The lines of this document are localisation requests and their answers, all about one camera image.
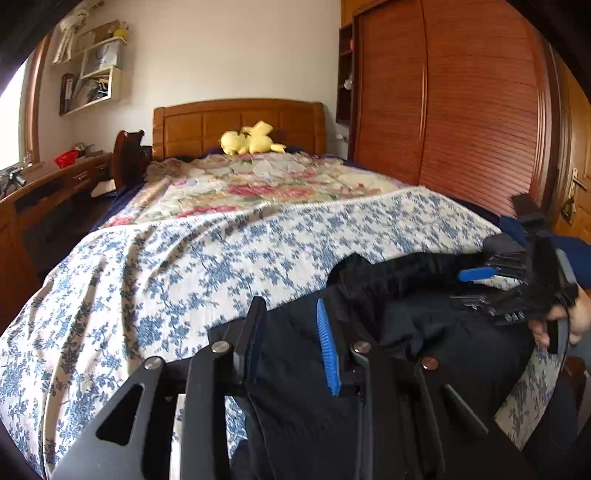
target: stuffed animal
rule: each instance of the stuffed animal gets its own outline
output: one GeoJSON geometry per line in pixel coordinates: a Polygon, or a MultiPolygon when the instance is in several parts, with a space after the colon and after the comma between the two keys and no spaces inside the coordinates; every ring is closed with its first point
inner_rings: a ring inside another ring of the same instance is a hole
{"type": "Polygon", "coordinates": [[[257,122],[254,127],[242,127],[240,133],[236,131],[224,133],[220,139],[220,145],[226,155],[264,153],[271,150],[284,153],[285,145],[273,143],[268,136],[272,130],[271,125],[257,122]]]}

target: wardrobe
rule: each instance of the wardrobe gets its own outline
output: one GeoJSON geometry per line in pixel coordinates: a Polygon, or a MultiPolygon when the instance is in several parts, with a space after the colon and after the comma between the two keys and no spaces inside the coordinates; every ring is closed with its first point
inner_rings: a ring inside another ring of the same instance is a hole
{"type": "Polygon", "coordinates": [[[349,159],[495,213],[556,176],[553,54],[504,0],[387,0],[353,17],[349,159]]]}

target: wooden headboard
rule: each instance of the wooden headboard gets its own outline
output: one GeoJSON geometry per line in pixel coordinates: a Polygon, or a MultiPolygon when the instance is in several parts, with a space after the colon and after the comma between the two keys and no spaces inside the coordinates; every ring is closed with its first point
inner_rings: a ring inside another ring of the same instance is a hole
{"type": "Polygon", "coordinates": [[[154,109],[152,159],[197,157],[219,146],[224,132],[253,126],[259,120],[273,126],[270,137],[276,143],[300,147],[314,155],[325,153],[322,103],[239,98],[154,109]]]}

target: bedsheet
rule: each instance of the bedsheet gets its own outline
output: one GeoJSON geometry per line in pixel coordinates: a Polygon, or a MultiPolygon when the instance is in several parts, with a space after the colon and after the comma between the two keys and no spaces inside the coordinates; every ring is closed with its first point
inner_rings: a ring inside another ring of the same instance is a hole
{"type": "MultiPolygon", "coordinates": [[[[45,279],[0,337],[0,419],[49,477],[82,428],[151,355],[207,344],[206,329],[325,285],[342,258],[470,252],[498,229],[422,187],[321,204],[277,205],[93,232],[45,279]]],[[[550,400],[560,359],[534,351],[496,420],[523,446],[550,400]]],[[[178,478],[183,400],[172,444],[178,478]]],[[[226,399],[229,450],[243,416],[226,399]]]]}
{"type": "Polygon", "coordinates": [[[305,153],[208,155],[190,163],[152,162],[146,183],[103,226],[130,225],[213,212],[249,210],[263,203],[318,203],[389,193],[404,184],[336,157],[305,153]]]}

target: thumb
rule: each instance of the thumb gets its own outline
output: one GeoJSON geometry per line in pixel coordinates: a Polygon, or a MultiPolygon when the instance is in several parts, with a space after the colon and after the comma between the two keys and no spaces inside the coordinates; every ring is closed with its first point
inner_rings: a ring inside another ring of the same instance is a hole
{"type": "Polygon", "coordinates": [[[546,316],[546,320],[559,320],[563,318],[566,318],[566,310],[562,305],[554,305],[546,316]]]}

